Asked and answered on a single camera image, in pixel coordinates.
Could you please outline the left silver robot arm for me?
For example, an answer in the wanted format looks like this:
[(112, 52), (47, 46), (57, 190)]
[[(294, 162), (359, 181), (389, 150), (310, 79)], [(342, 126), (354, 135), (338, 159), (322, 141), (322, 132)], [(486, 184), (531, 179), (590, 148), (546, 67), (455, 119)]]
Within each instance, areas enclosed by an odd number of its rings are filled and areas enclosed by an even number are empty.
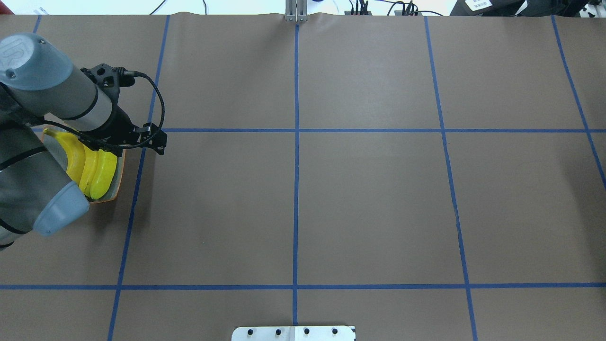
[[(120, 90), (146, 79), (160, 122), (137, 126), (119, 106)], [(1, 249), (29, 233), (52, 235), (103, 199), (123, 152), (164, 154), (165, 103), (149, 75), (99, 64), (78, 68), (36, 33), (1, 41)]]

